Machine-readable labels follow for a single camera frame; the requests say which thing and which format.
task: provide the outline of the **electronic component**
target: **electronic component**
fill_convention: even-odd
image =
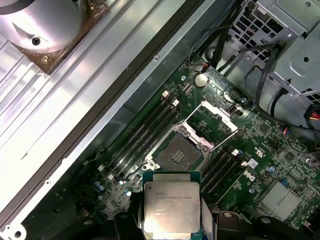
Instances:
[[[271,183],[259,197],[259,200],[281,221],[286,220],[301,201],[298,196],[277,180]]]
[[[295,158],[295,155],[292,152],[288,152],[285,156],[285,159],[287,159],[289,162],[292,161]]]
[[[266,170],[269,172],[269,173],[274,173],[276,171],[276,168],[274,166],[267,166],[266,167]]]
[[[269,126],[265,123],[263,123],[260,127],[259,127],[259,130],[265,134],[268,130],[269,130]]]
[[[204,88],[208,84],[208,82],[209,78],[203,73],[200,73],[197,76],[195,76],[194,85],[198,88]]]
[[[143,193],[143,230],[153,239],[191,239],[200,230],[200,185],[190,174],[154,174]]]
[[[169,171],[187,171],[202,155],[181,133],[177,133],[157,156],[156,162]]]

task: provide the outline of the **screw hole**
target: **screw hole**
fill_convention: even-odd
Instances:
[[[21,232],[20,231],[16,231],[14,234],[15,238],[20,238],[21,237]]]
[[[38,37],[34,37],[34,38],[32,38],[32,44],[34,45],[34,46],[38,46],[39,44],[40,44],[40,38],[38,38]]]

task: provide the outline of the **black plastic part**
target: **black plastic part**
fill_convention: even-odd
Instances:
[[[272,240],[311,240],[302,231],[296,230],[271,216],[258,217],[253,223],[254,231]]]

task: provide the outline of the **screw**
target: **screw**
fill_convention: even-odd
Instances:
[[[233,217],[232,214],[229,213],[229,212],[225,212],[225,213],[223,214],[223,216],[226,217],[226,218],[228,218],[228,219],[230,219],[230,218]]]
[[[271,223],[271,220],[268,219],[268,218],[265,218],[265,217],[261,218],[260,220],[261,220],[261,222],[263,222],[264,224],[270,224],[270,223]]]
[[[42,58],[42,61],[44,61],[44,62],[48,62],[48,60],[49,60],[49,57],[48,57],[47,55],[45,55],[45,56]]]
[[[206,146],[204,146],[204,147],[202,148],[202,152],[205,154],[206,152],[208,152],[208,148],[207,148]]]
[[[38,46],[40,43],[41,43],[41,40],[40,40],[40,38],[39,37],[34,37],[34,38],[32,38],[32,44],[34,45],[34,46]]]

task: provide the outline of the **chipset heatsink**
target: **chipset heatsink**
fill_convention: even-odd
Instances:
[[[281,221],[286,220],[300,202],[298,196],[277,180],[270,184],[259,200]]]

